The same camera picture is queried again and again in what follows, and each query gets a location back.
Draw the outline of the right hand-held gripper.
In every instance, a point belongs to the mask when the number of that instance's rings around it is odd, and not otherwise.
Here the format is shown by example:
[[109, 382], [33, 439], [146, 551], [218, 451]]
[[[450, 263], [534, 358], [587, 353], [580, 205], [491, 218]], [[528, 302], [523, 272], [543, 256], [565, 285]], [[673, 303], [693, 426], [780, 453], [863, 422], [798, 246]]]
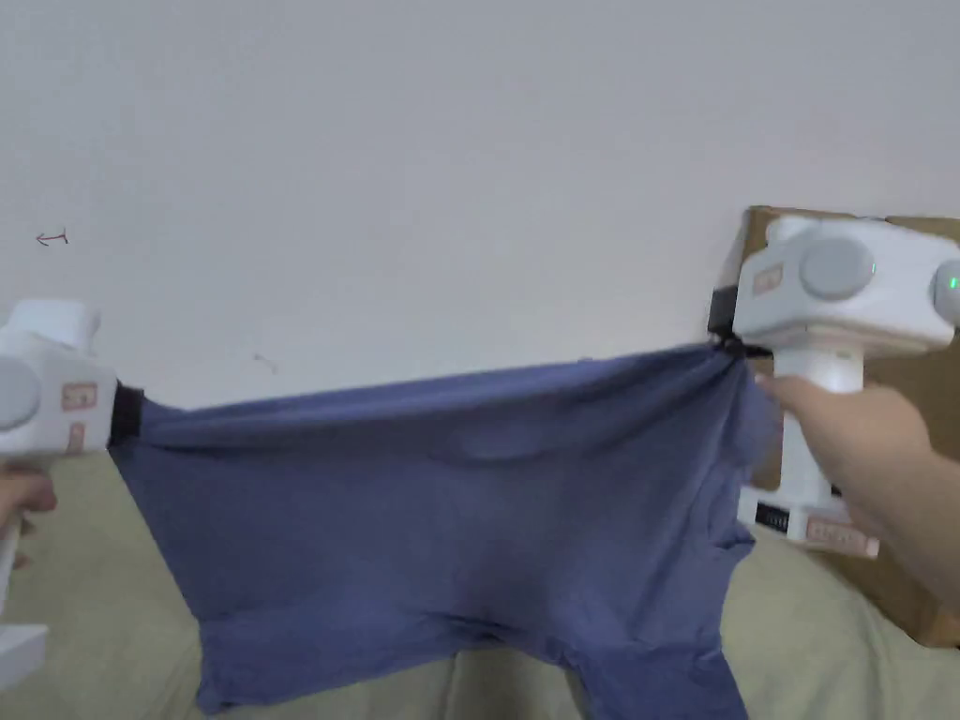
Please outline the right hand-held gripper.
[[[708, 330], [725, 353], [772, 357], [776, 376], [856, 393], [866, 358], [951, 345], [958, 281], [959, 249], [944, 237], [880, 219], [783, 216], [738, 282], [713, 292]], [[795, 419], [783, 426], [779, 485], [743, 489], [738, 518], [807, 548], [878, 555], [878, 540], [851, 522]]]

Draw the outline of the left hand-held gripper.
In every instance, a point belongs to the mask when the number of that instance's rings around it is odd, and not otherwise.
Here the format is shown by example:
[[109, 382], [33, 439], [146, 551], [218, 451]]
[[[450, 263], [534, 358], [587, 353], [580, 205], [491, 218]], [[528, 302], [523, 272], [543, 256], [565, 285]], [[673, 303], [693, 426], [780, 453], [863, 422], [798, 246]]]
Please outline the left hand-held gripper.
[[141, 430], [143, 392], [93, 351], [99, 313], [73, 299], [23, 299], [1, 328], [1, 466], [48, 471]]

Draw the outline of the person's left hand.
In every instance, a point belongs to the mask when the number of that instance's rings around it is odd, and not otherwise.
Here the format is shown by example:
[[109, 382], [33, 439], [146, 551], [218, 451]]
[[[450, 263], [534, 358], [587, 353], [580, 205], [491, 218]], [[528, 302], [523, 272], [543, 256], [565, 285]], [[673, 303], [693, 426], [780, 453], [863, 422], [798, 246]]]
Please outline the person's left hand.
[[19, 520], [23, 534], [34, 534], [37, 525], [32, 516], [50, 513], [57, 503], [53, 477], [48, 472], [25, 467], [1, 468], [2, 532], [14, 520]]

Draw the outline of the person's right hand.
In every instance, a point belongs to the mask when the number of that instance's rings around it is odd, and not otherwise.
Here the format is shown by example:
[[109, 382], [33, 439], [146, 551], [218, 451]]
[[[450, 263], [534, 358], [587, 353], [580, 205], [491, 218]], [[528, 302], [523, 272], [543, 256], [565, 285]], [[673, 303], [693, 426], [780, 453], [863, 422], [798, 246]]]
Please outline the person's right hand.
[[854, 521], [891, 543], [958, 511], [958, 466], [937, 453], [920, 412], [885, 386], [832, 393], [799, 377], [758, 377], [797, 421]]

